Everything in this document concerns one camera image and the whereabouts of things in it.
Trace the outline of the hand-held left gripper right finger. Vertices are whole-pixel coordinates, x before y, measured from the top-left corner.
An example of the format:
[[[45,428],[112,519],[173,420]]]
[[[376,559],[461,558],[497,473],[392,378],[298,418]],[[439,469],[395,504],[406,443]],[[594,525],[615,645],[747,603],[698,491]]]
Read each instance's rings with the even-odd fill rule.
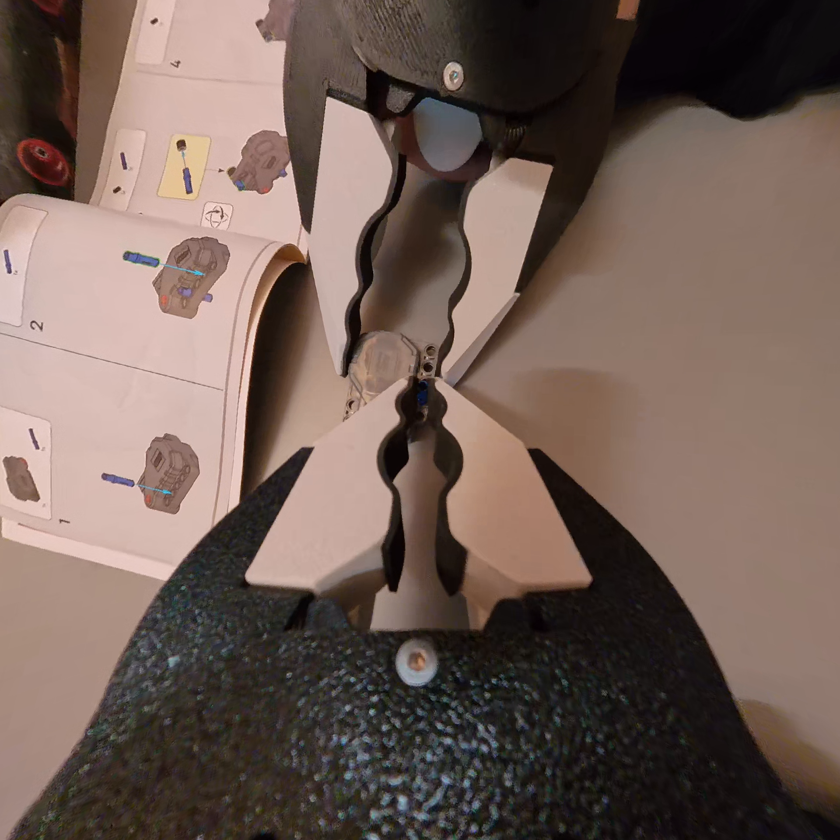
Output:
[[[442,379],[429,383],[437,503],[435,563],[450,595],[463,596],[469,627],[499,602],[592,584],[549,489],[524,443]]]

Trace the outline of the grey toy motor block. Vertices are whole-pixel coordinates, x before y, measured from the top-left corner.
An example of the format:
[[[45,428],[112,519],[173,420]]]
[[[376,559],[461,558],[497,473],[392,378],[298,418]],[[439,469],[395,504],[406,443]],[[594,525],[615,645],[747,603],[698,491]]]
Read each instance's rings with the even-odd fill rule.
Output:
[[[346,421],[395,382],[412,376],[419,381],[434,377],[438,345],[414,341],[401,332],[372,331],[361,335],[348,371],[344,401]]]

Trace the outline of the red plastic wheel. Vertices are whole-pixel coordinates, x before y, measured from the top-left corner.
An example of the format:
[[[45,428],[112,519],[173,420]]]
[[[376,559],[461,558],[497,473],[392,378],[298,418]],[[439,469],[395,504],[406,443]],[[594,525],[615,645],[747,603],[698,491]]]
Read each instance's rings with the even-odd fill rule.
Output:
[[[24,171],[42,185],[64,188],[72,181],[70,162],[52,143],[33,138],[21,140],[16,156]]]

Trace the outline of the dark cloth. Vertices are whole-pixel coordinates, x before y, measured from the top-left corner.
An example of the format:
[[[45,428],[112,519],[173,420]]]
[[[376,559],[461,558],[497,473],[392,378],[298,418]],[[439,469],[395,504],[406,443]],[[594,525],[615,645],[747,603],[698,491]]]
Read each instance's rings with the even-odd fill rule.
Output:
[[[635,22],[619,109],[684,97],[756,119],[838,88],[838,1],[642,1]]]

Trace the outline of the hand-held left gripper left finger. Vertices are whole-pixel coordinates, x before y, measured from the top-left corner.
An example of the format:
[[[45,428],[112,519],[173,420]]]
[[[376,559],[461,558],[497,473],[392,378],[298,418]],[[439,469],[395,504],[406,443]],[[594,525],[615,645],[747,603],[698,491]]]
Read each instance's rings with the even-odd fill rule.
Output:
[[[249,585],[328,599],[374,599],[385,587],[393,495],[379,455],[403,420],[402,394],[397,380],[315,442],[248,567]]]

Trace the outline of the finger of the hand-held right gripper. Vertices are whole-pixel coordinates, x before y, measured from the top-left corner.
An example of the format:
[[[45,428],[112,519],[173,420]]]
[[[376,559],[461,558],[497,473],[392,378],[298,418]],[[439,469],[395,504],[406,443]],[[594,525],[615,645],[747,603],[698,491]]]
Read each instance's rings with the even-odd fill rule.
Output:
[[[468,185],[458,231],[462,277],[448,303],[441,378],[456,383],[519,298],[518,283],[553,167],[507,159]]]
[[[345,376],[372,281],[371,241],[402,188],[393,124],[327,98],[308,233],[318,304],[335,372]]]

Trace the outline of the open instruction booklet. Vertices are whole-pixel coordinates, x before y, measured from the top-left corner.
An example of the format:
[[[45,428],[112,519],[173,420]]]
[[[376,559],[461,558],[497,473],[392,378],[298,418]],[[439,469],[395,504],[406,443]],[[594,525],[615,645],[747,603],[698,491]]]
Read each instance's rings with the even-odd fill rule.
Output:
[[[308,257],[294,7],[136,2],[87,203],[21,167],[40,139],[74,175],[3,82],[5,539],[163,581],[238,504],[259,321]]]

